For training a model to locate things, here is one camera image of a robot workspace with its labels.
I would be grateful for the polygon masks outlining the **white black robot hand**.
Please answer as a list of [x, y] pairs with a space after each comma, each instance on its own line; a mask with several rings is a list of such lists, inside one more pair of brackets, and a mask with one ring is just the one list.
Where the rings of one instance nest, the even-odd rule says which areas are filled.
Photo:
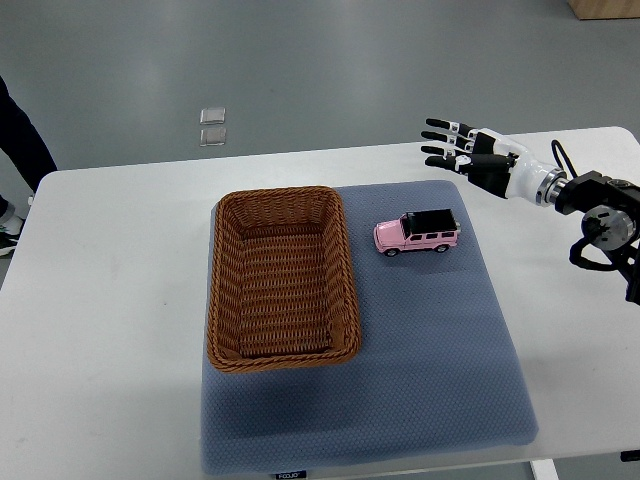
[[546, 207], [568, 183], [564, 170], [538, 161], [526, 146], [496, 131], [435, 118], [426, 125], [425, 164], [462, 175], [494, 196]]

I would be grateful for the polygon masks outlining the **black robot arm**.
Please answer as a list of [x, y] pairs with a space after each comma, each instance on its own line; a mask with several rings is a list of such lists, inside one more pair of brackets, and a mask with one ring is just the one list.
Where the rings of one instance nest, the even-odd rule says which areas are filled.
[[549, 200], [557, 212], [581, 212], [582, 237], [571, 246], [571, 264], [591, 271], [622, 275], [625, 300], [639, 302], [639, 187], [590, 171], [560, 179]]

